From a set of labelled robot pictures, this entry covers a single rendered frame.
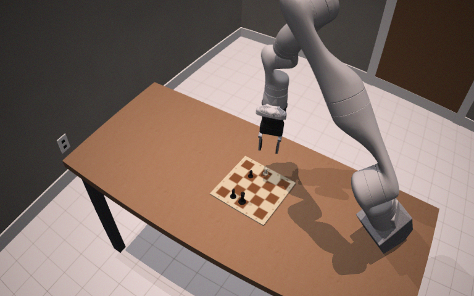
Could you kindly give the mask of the brown and cream chessboard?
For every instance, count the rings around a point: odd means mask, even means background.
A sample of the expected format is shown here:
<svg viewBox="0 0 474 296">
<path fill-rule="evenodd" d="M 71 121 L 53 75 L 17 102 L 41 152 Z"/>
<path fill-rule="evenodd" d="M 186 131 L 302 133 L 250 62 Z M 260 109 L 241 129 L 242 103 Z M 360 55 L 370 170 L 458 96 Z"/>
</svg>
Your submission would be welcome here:
<svg viewBox="0 0 474 296">
<path fill-rule="evenodd" d="M 237 166 L 210 193 L 216 199 L 234 208 L 262 226 L 282 203 L 295 182 L 245 156 Z M 248 178 L 252 170 L 253 178 Z M 231 199 L 235 189 L 236 198 Z M 240 205 L 241 192 L 245 192 L 246 203 Z"/>
</svg>

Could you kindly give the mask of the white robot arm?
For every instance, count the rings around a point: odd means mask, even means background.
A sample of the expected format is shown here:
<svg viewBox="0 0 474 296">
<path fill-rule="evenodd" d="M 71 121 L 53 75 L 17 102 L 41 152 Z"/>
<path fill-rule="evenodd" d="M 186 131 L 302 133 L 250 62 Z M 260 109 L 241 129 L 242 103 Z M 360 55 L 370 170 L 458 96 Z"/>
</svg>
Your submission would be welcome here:
<svg viewBox="0 0 474 296">
<path fill-rule="evenodd" d="M 280 0 L 280 9 L 286 25 L 273 45 L 261 51 L 265 92 L 273 97 L 288 93 L 289 76 L 276 69 L 294 68 L 302 49 L 334 123 L 378 162 L 353 173 L 351 187 L 357 203 L 376 230 L 396 228 L 399 184 L 363 81 L 324 46 L 317 34 L 337 17 L 339 1 Z"/>
</svg>

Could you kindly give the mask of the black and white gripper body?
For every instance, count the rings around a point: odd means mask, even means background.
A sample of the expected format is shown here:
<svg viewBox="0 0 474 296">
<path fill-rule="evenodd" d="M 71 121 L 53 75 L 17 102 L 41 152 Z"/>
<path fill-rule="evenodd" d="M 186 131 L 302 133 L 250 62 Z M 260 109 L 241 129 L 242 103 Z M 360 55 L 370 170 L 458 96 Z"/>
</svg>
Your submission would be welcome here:
<svg viewBox="0 0 474 296">
<path fill-rule="evenodd" d="M 260 133 L 278 137 L 282 136 L 284 120 L 287 115 L 287 101 L 288 93 L 283 97 L 273 97 L 264 90 L 262 105 L 256 108 L 256 114 L 262 116 Z"/>
</svg>

